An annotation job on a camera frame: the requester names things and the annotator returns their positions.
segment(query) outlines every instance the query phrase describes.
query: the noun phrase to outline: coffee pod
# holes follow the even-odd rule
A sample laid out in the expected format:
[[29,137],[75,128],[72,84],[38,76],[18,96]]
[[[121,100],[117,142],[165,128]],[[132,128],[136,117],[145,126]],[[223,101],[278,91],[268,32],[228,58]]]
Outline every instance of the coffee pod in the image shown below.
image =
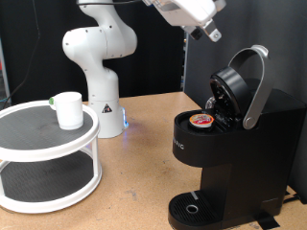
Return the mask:
[[190,117],[191,127],[201,129],[204,131],[210,131],[214,125],[214,118],[209,114],[196,114]]

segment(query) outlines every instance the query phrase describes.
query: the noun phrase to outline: blue led light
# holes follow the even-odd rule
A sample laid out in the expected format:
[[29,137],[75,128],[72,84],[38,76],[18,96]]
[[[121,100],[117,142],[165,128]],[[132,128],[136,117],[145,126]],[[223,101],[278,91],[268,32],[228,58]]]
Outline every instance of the blue led light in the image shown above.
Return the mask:
[[126,110],[124,107],[123,107],[123,115],[124,115],[124,127],[127,128],[129,127],[129,123],[127,122]]

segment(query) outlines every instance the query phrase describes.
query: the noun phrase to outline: coffee maker drip tray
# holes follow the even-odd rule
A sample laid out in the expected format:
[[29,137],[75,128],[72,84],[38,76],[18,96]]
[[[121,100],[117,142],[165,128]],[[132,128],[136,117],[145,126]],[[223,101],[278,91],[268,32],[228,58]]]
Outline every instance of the coffee maker drip tray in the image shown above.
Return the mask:
[[221,225],[222,217],[218,217],[201,191],[177,195],[170,202],[169,219],[174,229],[211,229],[216,224]]

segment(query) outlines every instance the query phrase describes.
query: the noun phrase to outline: coffee maker handle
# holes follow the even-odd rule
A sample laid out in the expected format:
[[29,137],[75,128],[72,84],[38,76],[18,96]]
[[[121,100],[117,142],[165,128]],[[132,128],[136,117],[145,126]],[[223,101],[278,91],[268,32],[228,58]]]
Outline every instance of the coffee maker handle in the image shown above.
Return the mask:
[[237,53],[228,66],[238,70],[250,57],[257,55],[262,63],[262,76],[256,93],[251,101],[248,112],[243,120],[245,129],[252,129],[258,122],[261,112],[272,91],[275,80],[275,68],[269,57],[269,50],[261,45],[253,45]]

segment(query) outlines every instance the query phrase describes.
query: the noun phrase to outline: cable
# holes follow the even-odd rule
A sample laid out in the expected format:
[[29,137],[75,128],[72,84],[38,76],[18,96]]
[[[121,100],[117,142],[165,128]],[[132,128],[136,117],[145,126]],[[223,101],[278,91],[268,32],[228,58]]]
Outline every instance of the cable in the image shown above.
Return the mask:
[[295,200],[300,200],[300,197],[299,197],[298,194],[295,194],[295,195],[294,195],[293,197],[291,197],[291,198],[285,199],[285,200],[284,200],[284,204],[285,204],[285,203],[292,202],[292,201],[295,201]]
[[35,55],[35,52],[36,52],[36,49],[37,49],[37,46],[38,46],[38,43],[40,41],[40,30],[39,30],[39,27],[38,27],[38,21],[37,21],[37,14],[36,14],[36,7],[35,7],[35,0],[32,0],[33,2],[33,7],[34,7],[34,10],[35,10],[35,22],[36,22],[36,27],[37,27],[37,32],[38,32],[38,37],[37,37],[37,41],[36,41],[36,44],[35,44],[35,48],[33,49],[32,51],[32,55],[31,55],[31,58],[30,58],[30,63],[29,63],[29,66],[28,66],[28,70],[27,70],[27,73],[26,73],[26,77],[25,79],[12,91],[12,93],[9,95],[9,97],[7,98],[6,102],[4,103],[3,107],[1,110],[3,110],[9,99],[12,97],[12,95],[14,95],[15,92],[18,91],[18,89],[27,81],[28,77],[29,77],[29,73],[30,73],[30,69],[31,69],[31,66],[32,66],[32,62],[33,62],[33,57]]
[[87,5],[111,5],[111,6],[116,6],[116,5],[126,5],[126,4],[138,3],[138,2],[142,2],[142,0],[133,0],[133,1],[119,2],[119,3],[79,3],[79,0],[77,0],[77,5],[78,6],[87,6]]

